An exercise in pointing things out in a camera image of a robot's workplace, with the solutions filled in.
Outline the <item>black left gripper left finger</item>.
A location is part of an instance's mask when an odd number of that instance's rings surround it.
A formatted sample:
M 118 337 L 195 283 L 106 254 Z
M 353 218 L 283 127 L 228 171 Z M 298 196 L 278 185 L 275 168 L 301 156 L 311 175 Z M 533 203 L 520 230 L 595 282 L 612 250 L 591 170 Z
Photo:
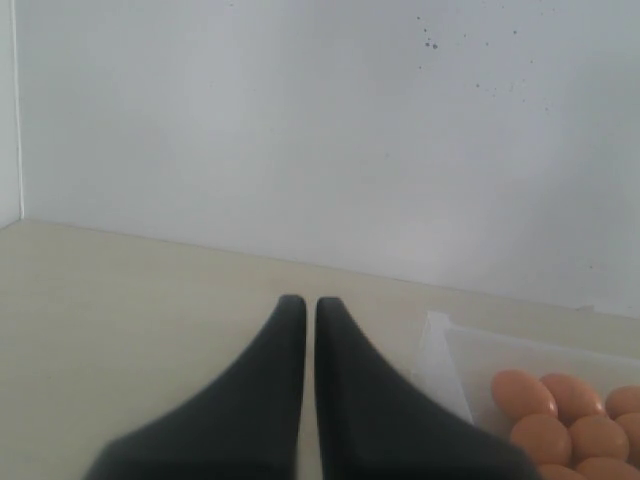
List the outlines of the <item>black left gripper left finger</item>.
M 110 442 L 86 478 L 295 478 L 305 358 L 305 301 L 283 295 L 217 379 Z

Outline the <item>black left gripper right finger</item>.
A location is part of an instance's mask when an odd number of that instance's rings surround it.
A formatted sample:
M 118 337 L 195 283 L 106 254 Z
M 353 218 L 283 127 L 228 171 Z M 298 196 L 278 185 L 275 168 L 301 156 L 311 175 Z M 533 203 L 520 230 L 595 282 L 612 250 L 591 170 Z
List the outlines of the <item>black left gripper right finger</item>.
M 315 313 L 314 388 L 326 479 L 536 479 L 523 450 L 448 412 L 387 362 L 344 302 Z

